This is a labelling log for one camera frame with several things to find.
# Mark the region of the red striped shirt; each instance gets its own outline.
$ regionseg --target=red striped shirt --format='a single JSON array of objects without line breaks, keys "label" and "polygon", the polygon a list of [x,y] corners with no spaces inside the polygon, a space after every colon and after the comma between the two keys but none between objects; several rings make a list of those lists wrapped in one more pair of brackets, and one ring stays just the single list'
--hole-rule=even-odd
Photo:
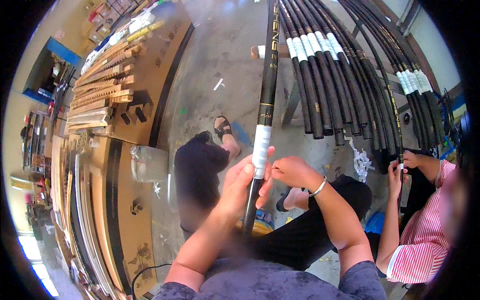
[{"label": "red striped shirt", "polygon": [[430,282],[444,261],[450,244],[440,227],[440,190],[447,175],[456,165],[442,160],[436,181],[436,191],[425,207],[407,223],[387,269],[389,281],[403,283]]}]

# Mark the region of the foot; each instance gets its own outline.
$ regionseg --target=foot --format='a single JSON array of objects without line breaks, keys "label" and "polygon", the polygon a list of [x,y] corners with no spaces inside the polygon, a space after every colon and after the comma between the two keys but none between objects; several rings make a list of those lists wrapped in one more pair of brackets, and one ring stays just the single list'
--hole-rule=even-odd
[{"label": "foot", "polygon": [[304,211],[308,210],[308,192],[304,192],[301,188],[292,188],[288,194],[282,197],[276,204],[278,211],[286,212],[293,208],[300,208]]},{"label": "foot", "polygon": [[229,151],[228,161],[240,154],[240,146],[232,135],[230,122],[224,116],[218,116],[214,122],[215,133],[222,140],[222,148]]}]

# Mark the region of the blue t-shirt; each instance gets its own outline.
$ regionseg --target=blue t-shirt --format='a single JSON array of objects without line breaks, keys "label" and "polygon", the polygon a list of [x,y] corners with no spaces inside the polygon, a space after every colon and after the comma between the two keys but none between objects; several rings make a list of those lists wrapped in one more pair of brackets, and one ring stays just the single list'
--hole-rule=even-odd
[{"label": "blue t-shirt", "polygon": [[373,262],[360,262],[345,272],[338,288],[307,272],[270,262],[219,259],[197,293],[180,283],[165,283],[153,298],[206,299],[386,299]]}]

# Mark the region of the concrete floor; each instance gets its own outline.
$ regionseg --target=concrete floor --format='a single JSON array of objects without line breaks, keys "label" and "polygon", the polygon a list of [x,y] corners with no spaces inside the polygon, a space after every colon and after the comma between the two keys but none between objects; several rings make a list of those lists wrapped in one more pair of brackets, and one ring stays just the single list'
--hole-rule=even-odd
[{"label": "concrete floor", "polygon": [[[237,123],[237,126],[234,126],[234,135],[241,140],[240,156],[234,159],[231,165],[251,154],[262,84],[263,61],[251,59],[250,47],[265,44],[267,2],[183,0],[183,3],[195,25],[195,31],[183,55],[170,92],[158,145],[170,153],[169,171],[172,174],[170,203],[158,201],[154,203],[152,210],[153,242],[156,245],[154,253],[158,264],[171,262],[183,244],[174,193],[173,158],[177,149],[199,132],[205,130],[213,132],[214,119],[222,114],[231,123]],[[350,31],[353,30],[354,22],[339,3],[329,0],[324,0],[324,3]],[[376,45],[381,59],[388,61],[375,39],[371,35],[370,38]],[[367,55],[372,56],[361,34],[357,40]],[[223,79],[224,86],[221,85],[214,90],[220,79]],[[285,111],[286,98],[292,83],[291,61],[281,59],[271,140],[276,152],[270,161],[296,155],[304,158],[330,180],[340,174],[357,178],[350,146],[335,146],[333,137],[314,140],[311,135],[304,134],[302,127],[281,127],[281,116]],[[411,127],[405,127],[403,131],[405,146],[416,148]],[[354,137],[353,142],[359,151],[364,149],[368,157],[372,157],[367,141]],[[225,172],[219,174],[221,185],[224,176]],[[370,211],[362,221],[363,224],[373,212],[385,208],[387,196],[386,175],[380,174],[377,170],[370,171],[367,183],[372,190],[373,201]],[[276,211],[276,201],[284,189],[283,184],[275,182],[270,201],[265,207],[272,213],[275,228],[284,225],[288,217],[295,218],[302,213],[299,209],[287,213]],[[159,282],[163,282],[167,271],[168,268],[157,271]],[[340,271],[338,255],[330,251],[307,271],[337,286]]]}]

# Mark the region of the person's hand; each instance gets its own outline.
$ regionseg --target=person's hand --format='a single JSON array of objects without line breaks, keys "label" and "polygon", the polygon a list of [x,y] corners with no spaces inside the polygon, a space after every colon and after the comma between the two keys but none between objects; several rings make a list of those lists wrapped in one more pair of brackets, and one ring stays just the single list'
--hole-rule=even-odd
[{"label": "person's hand", "polygon": [[[275,151],[274,147],[268,147],[268,157]],[[248,186],[253,179],[254,167],[252,165],[252,155],[242,159],[239,163],[231,167],[223,183],[223,191],[218,201],[217,208],[228,216],[240,219],[245,209],[245,203],[248,197]],[[256,207],[262,207],[268,200],[268,194],[273,185],[272,165],[267,161],[265,167],[264,183],[258,192],[260,197],[257,199]]]},{"label": "person's hand", "polygon": [[[397,200],[402,189],[402,182],[400,181],[400,168],[398,167],[398,160],[392,162],[388,166],[388,198],[390,200]],[[403,183],[407,182],[407,177],[403,176]]]},{"label": "person's hand", "polygon": [[297,156],[273,162],[272,177],[293,188],[307,188],[310,191],[317,190],[324,181],[322,175]]},{"label": "person's hand", "polygon": [[409,168],[416,168],[420,164],[418,155],[408,150],[403,152],[403,165]]}]

